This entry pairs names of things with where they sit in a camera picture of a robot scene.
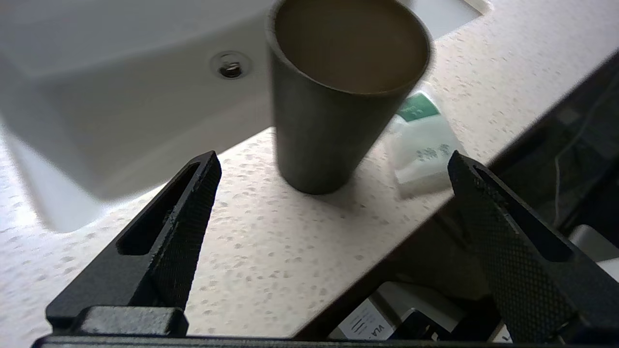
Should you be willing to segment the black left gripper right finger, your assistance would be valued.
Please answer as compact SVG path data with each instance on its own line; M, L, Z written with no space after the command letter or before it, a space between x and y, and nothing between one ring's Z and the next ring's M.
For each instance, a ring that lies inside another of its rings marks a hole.
M447 171L513 343L616 345L618 282L478 161L455 151Z

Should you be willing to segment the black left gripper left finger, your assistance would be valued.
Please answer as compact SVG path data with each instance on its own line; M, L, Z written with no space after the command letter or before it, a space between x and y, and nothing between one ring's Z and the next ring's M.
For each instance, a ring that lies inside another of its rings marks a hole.
M186 308L221 175L214 151L188 161L46 307L53 332L93 306Z

